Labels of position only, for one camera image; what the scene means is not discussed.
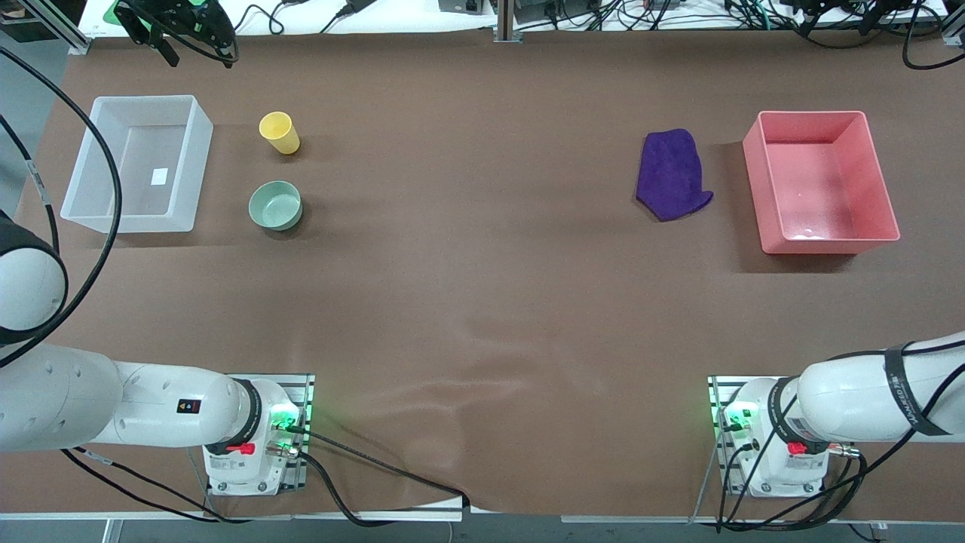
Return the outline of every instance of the translucent storage container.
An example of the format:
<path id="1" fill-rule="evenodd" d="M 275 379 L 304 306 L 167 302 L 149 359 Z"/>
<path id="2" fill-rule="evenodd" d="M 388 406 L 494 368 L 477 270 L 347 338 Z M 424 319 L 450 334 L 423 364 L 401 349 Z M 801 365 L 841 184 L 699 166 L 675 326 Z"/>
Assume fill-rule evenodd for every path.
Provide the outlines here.
<path id="1" fill-rule="evenodd" d="M 120 232 L 187 232 L 194 227 L 213 125 L 193 96 L 99 97 L 91 120 L 121 173 Z M 88 130 L 61 217 L 106 233 L 114 190 Z"/>
<path id="2" fill-rule="evenodd" d="M 861 111 L 761 111 L 744 157 L 764 252 L 857 254 L 900 237 Z"/>

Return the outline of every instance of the pink basket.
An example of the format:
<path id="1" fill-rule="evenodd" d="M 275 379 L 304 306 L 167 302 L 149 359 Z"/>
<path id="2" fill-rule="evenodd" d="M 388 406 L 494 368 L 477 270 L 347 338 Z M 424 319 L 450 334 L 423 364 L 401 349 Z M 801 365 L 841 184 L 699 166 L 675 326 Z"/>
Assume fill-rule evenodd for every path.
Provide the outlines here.
<path id="1" fill-rule="evenodd" d="M 761 111 L 744 157 L 764 252 L 857 254 L 900 237 L 861 111 Z"/>

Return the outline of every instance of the green bowl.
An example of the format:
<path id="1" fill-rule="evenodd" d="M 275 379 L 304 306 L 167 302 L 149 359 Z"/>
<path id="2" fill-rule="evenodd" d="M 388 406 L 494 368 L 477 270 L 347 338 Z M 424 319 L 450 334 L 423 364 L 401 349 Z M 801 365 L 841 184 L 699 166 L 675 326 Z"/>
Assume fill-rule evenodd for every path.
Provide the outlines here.
<path id="1" fill-rule="evenodd" d="M 288 230 L 298 223 L 301 211 L 301 194 L 285 181 L 271 181 L 259 186 L 248 201 L 251 219 L 271 230 Z"/>

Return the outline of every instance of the purple towel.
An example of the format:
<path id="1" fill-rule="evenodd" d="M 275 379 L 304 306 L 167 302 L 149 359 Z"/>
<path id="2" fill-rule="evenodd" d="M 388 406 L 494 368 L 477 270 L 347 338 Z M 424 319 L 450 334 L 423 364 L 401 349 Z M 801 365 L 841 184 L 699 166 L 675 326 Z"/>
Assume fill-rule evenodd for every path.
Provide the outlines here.
<path id="1" fill-rule="evenodd" d="M 685 129 L 651 132 L 644 140 L 637 199 L 660 220 L 674 220 L 710 203 L 694 136 Z"/>

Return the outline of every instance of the brown table surface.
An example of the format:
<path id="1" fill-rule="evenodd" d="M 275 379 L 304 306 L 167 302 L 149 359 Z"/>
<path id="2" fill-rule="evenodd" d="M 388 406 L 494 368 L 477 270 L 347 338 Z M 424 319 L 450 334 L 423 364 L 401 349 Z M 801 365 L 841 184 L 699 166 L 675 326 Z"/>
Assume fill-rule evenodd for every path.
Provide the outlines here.
<path id="1" fill-rule="evenodd" d="M 918 43 L 934 59 L 949 51 Z M 98 40 L 65 90 L 191 94 L 215 124 L 192 232 L 124 235 L 55 343 L 222 372 L 314 372 L 315 426 L 511 513 L 686 516 L 713 443 L 706 377 L 786 375 L 841 352 L 962 329 L 962 69 L 899 46 L 818 49 L 789 33 L 242 40 L 233 69 Z M 258 135 L 287 111 L 293 157 Z M 765 109 L 868 114 L 901 227 L 854 258 L 761 253 L 739 141 Z M 644 136 L 696 138 L 703 211 L 633 199 Z M 83 127 L 54 107 L 38 164 L 59 203 Z M 251 223 L 286 179 L 306 213 Z M 32 190 L 22 220 L 45 232 Z M 102 236 L 62 222 L 73 284 Z M 95 446 L 200 498 L 183 449 Z M 881 447 L 870 448 L 870 456 Z M 965 521 L 953 445 L 909 445 L 846 517 Z M 356 509 L 446 496 L 316 449 Z M 149 499 L 190 508 L 145 485 Z M 2 457 L 0 510 L 144 510 L 58 452 Z M 715 512 L 711 478 L 702 513 Z M 223 512 L 332 510 L 299 493 Z M 748 500 L 760 518 L 774 502 Z"/>

